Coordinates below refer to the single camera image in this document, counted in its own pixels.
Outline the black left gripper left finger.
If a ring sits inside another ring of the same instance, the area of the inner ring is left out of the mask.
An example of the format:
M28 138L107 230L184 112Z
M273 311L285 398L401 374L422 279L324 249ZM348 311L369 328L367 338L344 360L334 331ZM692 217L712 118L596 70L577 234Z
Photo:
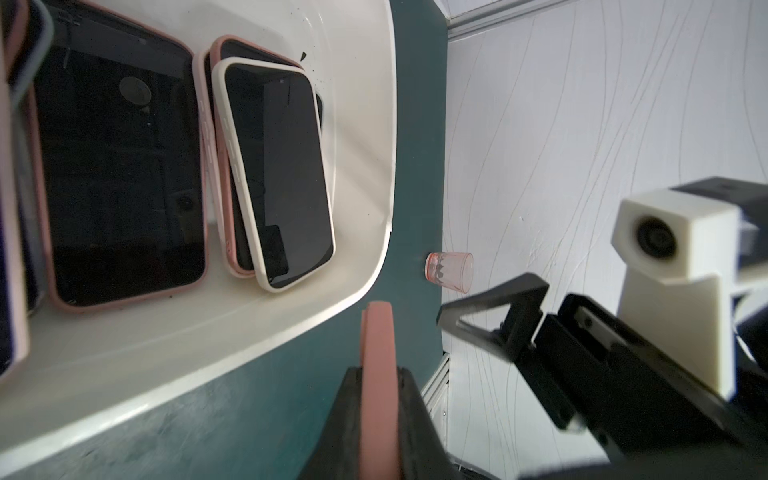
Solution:
M298 479L359 479L362 369L348 368Z

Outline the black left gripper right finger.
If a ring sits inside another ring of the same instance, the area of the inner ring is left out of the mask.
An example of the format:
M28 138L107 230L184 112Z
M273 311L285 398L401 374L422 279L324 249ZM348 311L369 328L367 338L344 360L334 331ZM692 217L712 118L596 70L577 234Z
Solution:
M412 373L398 367L397 374L401 478L460 479L442 446Z

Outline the cream case phone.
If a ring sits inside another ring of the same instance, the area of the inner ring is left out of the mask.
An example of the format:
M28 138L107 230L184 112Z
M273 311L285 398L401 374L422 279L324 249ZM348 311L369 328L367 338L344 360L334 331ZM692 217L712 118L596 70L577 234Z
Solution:
M286 291L336 252L315 89L300 68L243 57L212 84L257 282Z

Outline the dark pink case phone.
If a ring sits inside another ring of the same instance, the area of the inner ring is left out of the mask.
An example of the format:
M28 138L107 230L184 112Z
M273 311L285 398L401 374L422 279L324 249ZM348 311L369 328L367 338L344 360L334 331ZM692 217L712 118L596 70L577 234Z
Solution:
M229 57L243 57L296 68L300 63L235 35L217 38L209 49L195 54L192 61L203 158L211 185L224 263L233 276L252 278L253 262L212 91L212 69L219 61Z

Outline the black phone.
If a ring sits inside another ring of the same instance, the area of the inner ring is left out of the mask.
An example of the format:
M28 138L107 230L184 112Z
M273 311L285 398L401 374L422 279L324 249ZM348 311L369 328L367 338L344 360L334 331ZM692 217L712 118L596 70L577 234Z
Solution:
M28 317L47 293L35 162L33 80L53 40L41 1L1 3L1 378L30 352Z
M52 300L114 308L198 284L208 266L192 51L88 1L49 1L35 161Z

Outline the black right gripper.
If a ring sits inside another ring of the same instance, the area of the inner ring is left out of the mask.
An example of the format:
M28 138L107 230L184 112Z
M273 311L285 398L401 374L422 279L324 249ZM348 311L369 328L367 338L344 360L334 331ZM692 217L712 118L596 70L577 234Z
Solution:
M515 362L556 428L588 430L610 459L715 447L767 455L767 375L743 350L724 400L586 297L543 314L548 290L524 273L443 304L436 323Z

